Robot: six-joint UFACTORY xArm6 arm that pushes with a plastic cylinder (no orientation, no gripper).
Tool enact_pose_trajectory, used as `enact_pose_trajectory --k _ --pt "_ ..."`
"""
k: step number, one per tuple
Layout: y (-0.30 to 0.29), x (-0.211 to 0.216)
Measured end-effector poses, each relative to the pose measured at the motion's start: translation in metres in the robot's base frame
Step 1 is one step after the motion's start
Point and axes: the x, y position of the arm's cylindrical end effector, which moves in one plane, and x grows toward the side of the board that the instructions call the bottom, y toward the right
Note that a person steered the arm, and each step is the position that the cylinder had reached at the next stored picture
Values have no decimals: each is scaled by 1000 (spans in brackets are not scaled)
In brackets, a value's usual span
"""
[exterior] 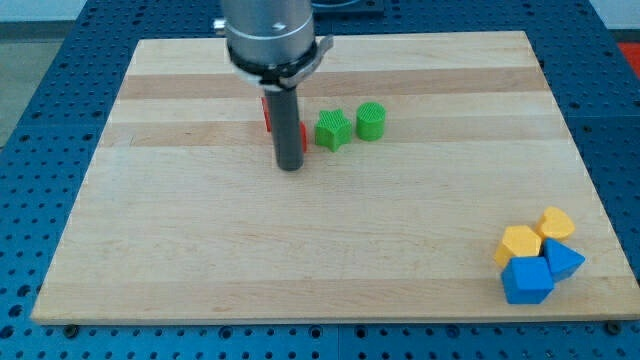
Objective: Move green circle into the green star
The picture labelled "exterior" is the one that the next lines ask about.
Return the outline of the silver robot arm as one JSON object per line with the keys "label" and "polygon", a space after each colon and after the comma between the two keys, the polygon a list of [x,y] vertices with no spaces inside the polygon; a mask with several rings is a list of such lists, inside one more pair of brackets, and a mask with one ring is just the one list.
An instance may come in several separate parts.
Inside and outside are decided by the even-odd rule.
{"label": "silver robot arm", "polygon": [[257,65],[301,58],[315,42],[310,0],[222,0],[230,53]]}

